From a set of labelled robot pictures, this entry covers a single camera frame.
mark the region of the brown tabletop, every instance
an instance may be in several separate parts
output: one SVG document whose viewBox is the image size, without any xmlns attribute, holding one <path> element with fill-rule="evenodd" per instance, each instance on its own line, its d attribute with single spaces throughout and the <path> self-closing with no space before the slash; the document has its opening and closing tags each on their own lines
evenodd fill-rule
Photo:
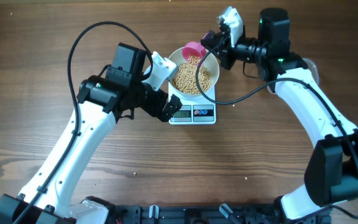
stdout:
<svg viewBox="0 0 358 224">
<path fill-rule="evenodd" d="M 358 126 L 358 1 L 2 4 L 0 196 L 18 194 L 67 125 L 73 110 L 67 57 L 84 28 L 121 22 L 151 51 L 168 57 L 218 30 L 215 18 L 228 5 L 238 9 L 250 37 L 257 36 L 260 10 L 286 9 L 291 50 L 315 61 L 321 89 Z M 83 37 L 72 63 L 76 90 L 111 63 L 119 42 L 141 47 L 118 27 L 99 27 Z M 241 69 L 237 62 L 232 70 L 221 70 L 217 99 L 235 99 L 263 84 Z M 257 69 L 248 65 L 246 72 L 256 75 Z M 283 100 L 264 90 L 235 106 L 218 106 L 217 117 L 212 126 L 172 126 L 137 109 L 135 120 L 121 119 L 97 148 L 72 204 L 89 195 L 117 205 L 272 202 L 303 183 L 313 147 Z M 343 206 L 358 212 L 358 200 Z M 333 218 L 334 223 L 356 222 L 338 211 Z"/>
</svg>

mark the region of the wooden surface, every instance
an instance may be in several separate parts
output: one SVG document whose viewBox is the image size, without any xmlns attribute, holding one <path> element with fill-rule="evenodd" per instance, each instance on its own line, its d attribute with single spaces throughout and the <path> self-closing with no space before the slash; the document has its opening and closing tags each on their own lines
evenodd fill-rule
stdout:
<svg viewBox="0 0 358 224">
<path fill-rule="evenodd" d="M 17 195 L 41 166 L 73 110 L 67 57 L 78 34 L 99 21 L 136 31 L 151 51 L 168 57 L 217 30 L 215 17 L 238 8 L 247 36 L 259 12 L 283 7 L 291 19 L 291 49 L 314 60 L 321 89 L 358 125 L 358 1 L 131 1 L 0 5 L 0 196 Z M 140 47 L 117 27 L 99 27 L 81 40 L 72 63 L 75 88 L 111 63 L 119 42 Z M 254 65 L 246 72 L 256 75 Z M 260 86 L 241 63 L 221 70 L 219 100 Z M 142 110 L 122 119 L 98 147 L 72 198 L 94 195 L 115 204 L 219 205 L 272 202 L 303 182 L 312 146 L 290 108 L 262 91 L 217 107 L 212 126 L 171 126 Z M 358 212 L 358 200 L 344 205 Z M 335 211 L 334 223 L 353 223 Z"/>
</svg>

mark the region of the digital scale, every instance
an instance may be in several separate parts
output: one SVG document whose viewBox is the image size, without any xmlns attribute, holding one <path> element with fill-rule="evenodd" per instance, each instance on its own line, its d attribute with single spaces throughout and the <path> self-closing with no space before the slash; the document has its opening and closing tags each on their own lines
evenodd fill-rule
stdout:
<svg viewBox="0 0 358 224">
<path fill-rule="evenodd" d="M 169 98 L 172 94 L 180 98 L 183 106 L 173 115 L 169 121 L 170 124 L 214 124 L 216 122 L 216 105 L 202 95 L 195 98 L 185 98 L 169 83 Z M 215 100 L 215 86 L 209 89 L 206 95 Z"/>
</svg>

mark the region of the pink scoop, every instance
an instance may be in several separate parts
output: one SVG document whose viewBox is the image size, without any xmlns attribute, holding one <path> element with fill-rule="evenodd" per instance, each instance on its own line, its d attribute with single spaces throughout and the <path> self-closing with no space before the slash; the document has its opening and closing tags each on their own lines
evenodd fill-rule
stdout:
<svg viewBox="0 0 358 224">
<path fill-rule="evenodd" d="M 186 61 L 189 61 L 189 55 L 193 54 L 197 57 L 204 57 L 206 55 L 205 47 L 198 42 L 189 42 L 181 51 Z"/>
</svg>

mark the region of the white bowl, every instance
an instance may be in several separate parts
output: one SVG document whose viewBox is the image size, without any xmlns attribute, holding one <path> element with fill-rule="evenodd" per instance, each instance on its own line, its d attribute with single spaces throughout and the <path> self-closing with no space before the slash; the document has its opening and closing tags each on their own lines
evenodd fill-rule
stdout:
<svg viewBox="0 0 358 224">
<path fill-rule="evenodd" d="M 179 48 L 178 50 L 174 51 L 174 53 L 171 54 L 171 56 L 169 56 L 169 60 L 171 60 L 172 62 L 174 62 L 176 65 L 180 65 L 181 63 L 186 63 L 187 61 L 185 60 L 185 58 L 183 57 L 181 51 L 182 51 L 183 47 Z M 205 93 L 207 93 L 213 86 L 215 86 L 218 78 L 219 78 L 219 63 L 216 60 L 215 56 L 213 54 L 209 54 L 208 57 L 206 57 L 204 64 L 203 64 L 206 69 L 209 71 L 209 73 L 211 74 L 211 87 L 205 91 Z M 171 85 L 174 89 L 175 86 L 173 83 L 173 78 L 171 78 L 169 85 Z M 185 98 L 196 98 L 201 96 L 201 93 L 198 94 L 188 94 L 188 93 L 184 93 L 179 91 L 178 89 L 176 89 L 176 91 L 181 94 L 181 96 L 185 97 Z"/>
</svg>

